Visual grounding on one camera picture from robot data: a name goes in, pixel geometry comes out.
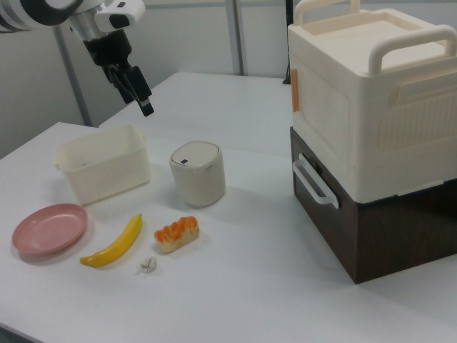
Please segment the ribbed panel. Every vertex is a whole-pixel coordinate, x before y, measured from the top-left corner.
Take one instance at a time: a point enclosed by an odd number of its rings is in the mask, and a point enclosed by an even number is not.
[[[457,135],[457,92],[391,109],[381,120],[379,149],[392,151]]]

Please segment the bin lid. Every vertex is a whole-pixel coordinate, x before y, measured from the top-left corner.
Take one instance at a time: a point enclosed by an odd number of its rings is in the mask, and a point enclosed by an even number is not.
[[[191,141],[184,144],[171,155],[172,162],[198,168],[210,164],[219,154],[219,147],[207,141]]]

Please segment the orange topping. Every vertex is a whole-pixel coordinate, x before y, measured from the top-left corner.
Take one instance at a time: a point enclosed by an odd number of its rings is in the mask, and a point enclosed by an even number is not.
[[[171,225],[166,225],[162,230],[154,233],[158,242],[173,242],[181,239],[186,230],[193,231],[198,222],[195,217],[182,217]]]

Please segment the white table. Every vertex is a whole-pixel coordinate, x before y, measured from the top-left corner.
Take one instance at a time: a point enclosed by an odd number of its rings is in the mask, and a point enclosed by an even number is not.
[[[131,123],[147,136],[290,156],[291,99],[280,79],[176,73],[152,89],[153,114],[131,103],[100,127]]]
[[[89,228],[64,252],[24,259],[11,245],[15,226],[75,202],[54,168],[56,145],[93,131],[57,124],[0,160],[3,328],[46,343],[456,341],[457,257],[354,285],[295,199],[290,157],[221,142],[227,191],[213,206],[191,209],[176,195],[168,158],[182,141],[147,136],[151,182],[87,206]],[[79,264],[139,212],[146,225],[126,255],[102,270]],[[199,220],[201,236],[158,252],[154,231],[185,215]],[[139,276],[151,255],[158,269]]]

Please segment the drawer handle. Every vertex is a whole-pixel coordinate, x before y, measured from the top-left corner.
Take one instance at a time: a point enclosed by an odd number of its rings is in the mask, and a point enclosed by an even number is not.
[[[311,186],[306,177],[303,175],[302,169],[300,169],[300,167],[303,167],[304,171],[313,179],[316,185],[326,195],[325,197],[321,197],[319,194],[317,194],[316,190]],[[292,164],[292,169],[295,175],[300,179],[301,183],[308,190],[309,194],[318,204],[332,204],[336,209],[339,208],[339,203],[336,195],[331,191],[325,181],[322,180],[322,178],[317,174],[317,172],[302,154],[300,154],[299,159],[297,159]]]

